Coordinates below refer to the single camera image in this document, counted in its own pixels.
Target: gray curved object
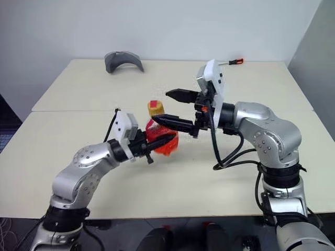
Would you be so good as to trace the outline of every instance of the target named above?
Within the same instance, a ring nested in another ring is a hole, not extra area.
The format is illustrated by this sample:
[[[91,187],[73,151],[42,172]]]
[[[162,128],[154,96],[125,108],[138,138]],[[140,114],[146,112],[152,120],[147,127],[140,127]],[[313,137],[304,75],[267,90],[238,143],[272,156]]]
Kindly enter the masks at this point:
[[[118,66],[126,63],[134,64],[144,72],[140,57],[134,53],[129,51],[114,51],[105,55],[106,71],[108,73],[112,73]]]

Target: table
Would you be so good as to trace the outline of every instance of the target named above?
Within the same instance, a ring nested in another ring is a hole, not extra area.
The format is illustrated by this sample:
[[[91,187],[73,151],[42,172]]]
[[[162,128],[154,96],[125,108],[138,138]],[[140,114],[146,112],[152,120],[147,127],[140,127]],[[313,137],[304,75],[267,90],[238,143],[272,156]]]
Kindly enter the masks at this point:
[[[303,134],[299,150],[300,163],[308,170],[301,173],[308,206],[316,212],[335,212],[334,142],[311,111],[277,115],[294,122]],[[0,217],[41,217],[54,177],[79,148],[101,142],[110,119],[109,111],[32,112],[0,154]],[[217,138],[222,156],[238,144],[235,136],[218,133]],[[180,134],[178,148],[170,157],[153,154],[151,165],[142,158],[109,172],[89,204],[91,217],[260,214],[253,194],[254,165],[213,171],[216,160],[209,131],[200,132],[198,140]],[[250,153],[241,159],[257,157]]]
[[[103,60],[73,60],[33,107],[33,111],[108,111],[116,107],[145,110],[160,99],[168,111],[175,101],[165,92],[175,88],[199,90],[195,77],[203,61],[143,61],[105,71]],[[224,66],[225,102],[259,102],[273,110],[312,110],[283,62],[245,62]]]
[[[115,107],[133,113],[142,128],[149,119],[147,101],[154,98],[163,100],[167,113],[194,119],[192,104],[178,103],[164,93],[173,88],[198,89],[194,76],[203,64],[145,61],[145,74],[129,68],[108,75],[101,70],[100,60],[72,61],[0,154],[0,217],[41,217],[49,205],[54,177],[78,149],[103,140]],[[335,195],[331,193],[334,141],[285,65],[246,63],[225,69],[227,102],[262,102],[299,127],[303,135],[300,163],[308,169],[301,173],[307,204],[318,213],[335,212]],[[217,133],[217,140],[222,156],[238,144],[238,137],[221,133]],[[246,142],[243,148],[250,147]],[[197,140],[180,133],[176,153],[152,157],[155,162],[151,165],[142,158],[122,163],[108,173],[89,204],[90,217],[261,214],[253,195],[255,166],[213,171],[216,160],[209,131],[201,131]],[[241,159],[257,160],[257,156],[250,153]]]

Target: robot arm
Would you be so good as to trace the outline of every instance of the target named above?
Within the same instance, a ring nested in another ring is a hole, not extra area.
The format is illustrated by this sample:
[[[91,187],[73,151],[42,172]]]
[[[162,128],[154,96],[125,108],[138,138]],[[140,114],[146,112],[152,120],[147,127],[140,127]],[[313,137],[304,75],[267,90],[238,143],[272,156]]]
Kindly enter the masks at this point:
[[[148,143],[145,132],[138,130],[132,114],[118,111],[113,126],[116,138],[80,149],[70,165],[55,178],[44,221],[39,225],[31,246],[33,250],[77,250],[77,239],[83,222],[89,216],[87,209],[104,175],[121,162],[135,161],[174,138],[165,135]]]
[[[209,127],[212,130],[223,129],[229,135],[240,134],[255,147],[260,159],[258,169],[263,174],[264,192],[261,193],[263,203],[259,203],[259,206],[265,218],[277,226],[280,249],[335,250],[321,230],[307,222],[304,185],[299,176],[299,171],[304,170],[299,164],[298,147],[302,140],[299,129],[293,123],[278,118],[264,105],[224,103],[223,75],[219,72],[216,61],[211,60],[200,69],[197,76],[201,92],[175,89],[166,93],[177,101],[194,103],[194,124],[172,115],[158,115],[153,119],[173,130],[188,132],[194,138],[198,136],[199,130],[207,130]],[[209,114],[213,114],[213,125]]]

